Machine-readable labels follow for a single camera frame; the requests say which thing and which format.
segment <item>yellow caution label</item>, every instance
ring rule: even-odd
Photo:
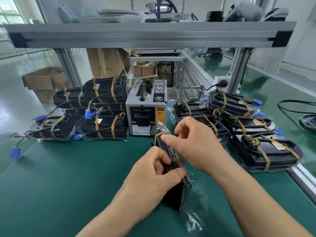
[[[165,108],[156,107],[156,123],[158,122],[165,123]]]

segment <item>blue connector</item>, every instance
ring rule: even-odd
[[[81,137],[82,137],[82,134],[77,134],[77,135],[75,135],[75,136],[74,136],[74,141],[80,140]]]
[[[275,130],[274,132],[276,135],[283,135],[283,131]]]
[[[19,159],[21,157],[21,148],[13,147],[10,158]]]
[[[262,101],[261,100],[257,100],[257,99],[254,99],[253,102],[258,105],[258,106],[262,106]]]
[[[91,120],[91,111],[90,110],[86,110],[86,119]]]
[[[37,116],[34,119],[32,119],[32,121],[35,120],[36,122],[42,123],[46,119],[46,117],[46,115]]]

